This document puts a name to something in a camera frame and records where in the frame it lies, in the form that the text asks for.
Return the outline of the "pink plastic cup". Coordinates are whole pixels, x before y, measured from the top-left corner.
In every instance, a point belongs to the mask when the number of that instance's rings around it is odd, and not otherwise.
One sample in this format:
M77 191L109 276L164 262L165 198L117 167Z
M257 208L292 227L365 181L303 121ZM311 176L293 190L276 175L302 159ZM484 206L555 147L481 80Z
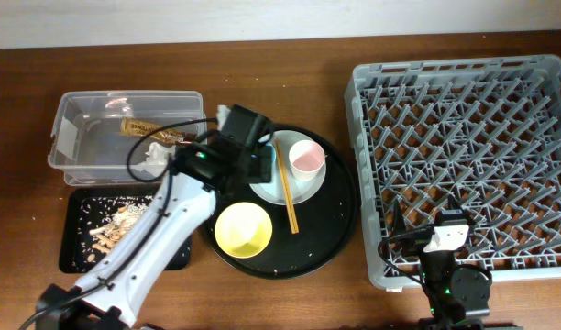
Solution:
M325 165L323 148L312 140L294 143L289 150L292 175L299 181L313 180Z

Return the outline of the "wooden chopstick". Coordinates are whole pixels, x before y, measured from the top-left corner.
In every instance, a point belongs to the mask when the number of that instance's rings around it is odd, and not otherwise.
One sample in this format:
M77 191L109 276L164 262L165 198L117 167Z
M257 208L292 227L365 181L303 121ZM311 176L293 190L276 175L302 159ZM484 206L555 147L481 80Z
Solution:
M285 205L286 205L288 218L290 222L290 228L291 228L291 232L295 235L299 233L299 227L298 227L298 221L293 206L292 192L289 183L288 172L287 172L286 165L284 163L284 157L281 152L281 144L279 140L275 139L273 145L277 154L277 164L279 168L279 174L280 174L282 189L284 193Z

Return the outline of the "yellow bowl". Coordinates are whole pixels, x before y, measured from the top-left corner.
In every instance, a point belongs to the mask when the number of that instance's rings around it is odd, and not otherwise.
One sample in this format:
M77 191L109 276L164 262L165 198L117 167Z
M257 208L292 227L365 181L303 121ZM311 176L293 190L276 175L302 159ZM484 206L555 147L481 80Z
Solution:
M249 259L261 253L272 237L269 214L255 203L234 203L217 217L214 237L228 256Z

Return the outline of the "brown coffee sachet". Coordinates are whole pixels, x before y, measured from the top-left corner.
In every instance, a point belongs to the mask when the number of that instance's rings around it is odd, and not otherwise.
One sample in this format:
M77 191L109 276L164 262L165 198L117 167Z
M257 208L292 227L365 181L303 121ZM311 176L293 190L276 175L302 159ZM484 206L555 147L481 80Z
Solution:
M192 121L161 126L136 118L123 117L120 122L120 134L125 137L137 138L139 144L143 144L149 139L151 142L166 145L185 145L193 142L197 133L184 130L184 128L194 126L196 126L196 123Z

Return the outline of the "peanut shells and rice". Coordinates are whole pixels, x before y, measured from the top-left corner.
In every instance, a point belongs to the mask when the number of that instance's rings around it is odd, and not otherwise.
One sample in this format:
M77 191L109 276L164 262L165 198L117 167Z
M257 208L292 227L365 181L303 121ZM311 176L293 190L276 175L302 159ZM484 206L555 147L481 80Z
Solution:
M109 254L148 210L152 197L91 197L78 216L78 248L84 264L92 266Z

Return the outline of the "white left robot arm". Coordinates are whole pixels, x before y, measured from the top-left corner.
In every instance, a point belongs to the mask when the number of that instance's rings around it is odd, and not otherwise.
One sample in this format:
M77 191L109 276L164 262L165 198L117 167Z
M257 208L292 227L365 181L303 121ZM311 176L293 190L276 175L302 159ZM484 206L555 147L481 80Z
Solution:
M219 109L213 120L215 129L167 158L147 211L110 253L70 290L50 285L22 328L131 328L153 284L212 216L218 197L270 182L272 121L237 104Z

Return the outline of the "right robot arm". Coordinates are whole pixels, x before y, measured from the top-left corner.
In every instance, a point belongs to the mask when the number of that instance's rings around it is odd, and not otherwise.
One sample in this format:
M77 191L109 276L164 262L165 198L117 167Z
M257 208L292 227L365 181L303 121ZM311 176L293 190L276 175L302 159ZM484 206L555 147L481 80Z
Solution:
M456 254L469 241L475 221L452 196L435 220L414 230L404 224L400 204L393 205L390 241L404 257L420 262L418 282L430 304L432 316L419 321L420 329L482 329L490 314L491 273L478 266L460 265Z

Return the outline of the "grey dishwasher rack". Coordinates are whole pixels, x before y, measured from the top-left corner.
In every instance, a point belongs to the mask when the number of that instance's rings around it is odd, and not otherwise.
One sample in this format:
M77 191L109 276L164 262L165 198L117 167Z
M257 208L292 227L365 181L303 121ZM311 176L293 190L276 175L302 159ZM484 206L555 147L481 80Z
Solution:
M358 65L345 93L368 277L412 285L415 257L383 246L453 194L475 221L462 264L496 281L561 278L561 59L530 55Z

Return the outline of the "round black tray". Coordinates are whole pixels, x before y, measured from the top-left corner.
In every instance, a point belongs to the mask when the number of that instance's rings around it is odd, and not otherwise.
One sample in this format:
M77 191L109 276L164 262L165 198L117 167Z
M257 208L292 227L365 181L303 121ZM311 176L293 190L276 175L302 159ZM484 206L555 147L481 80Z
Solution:
M227 264L254 277L267 280L290 279L323 267L347 244L356 227L360 198L355 177L340 152L315 133L290 125L278 125L274 136L300 133L319 143L326 152L326 173L320 190L301 203L294 204L299 232L292 234L287 210L257 197L242 188L231 201L218 201L215 215L201 231L211 248ZM262 207L271 218L272 235L265 249L252 258L227 255L215 240L217 216L229 205L251 202Z

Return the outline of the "crumpled white tissue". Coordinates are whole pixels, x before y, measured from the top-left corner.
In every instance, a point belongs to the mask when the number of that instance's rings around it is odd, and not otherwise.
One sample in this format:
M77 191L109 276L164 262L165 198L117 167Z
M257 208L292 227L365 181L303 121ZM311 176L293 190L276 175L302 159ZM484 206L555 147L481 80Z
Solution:
M159 177L166 169L168 160L175 154L176 147L164 147L158 142L152 142L145 153L146 159L133 166L136 171L143 171L153 177Z

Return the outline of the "clear plastic bin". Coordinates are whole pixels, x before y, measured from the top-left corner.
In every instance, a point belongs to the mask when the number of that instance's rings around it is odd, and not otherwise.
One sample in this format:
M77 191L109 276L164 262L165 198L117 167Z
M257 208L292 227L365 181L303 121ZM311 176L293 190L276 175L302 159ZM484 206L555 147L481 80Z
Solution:
M125 117L159 127L205 117L195 91L69 92L60 99L50 136L51 168L70 186L131 184L127 153L139 140L121 132Z

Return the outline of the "black rectangular tray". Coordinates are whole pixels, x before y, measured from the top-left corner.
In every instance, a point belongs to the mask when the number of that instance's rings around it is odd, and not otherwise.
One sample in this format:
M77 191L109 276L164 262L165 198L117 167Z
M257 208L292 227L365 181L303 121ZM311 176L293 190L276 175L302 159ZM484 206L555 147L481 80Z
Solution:
M133 205L136 211L147 206L158 187L116 186L81 188L69 198L60 246L59 268L64 273L85 273L105 253L94 248L103 243L90 232L110 223L114 214Z

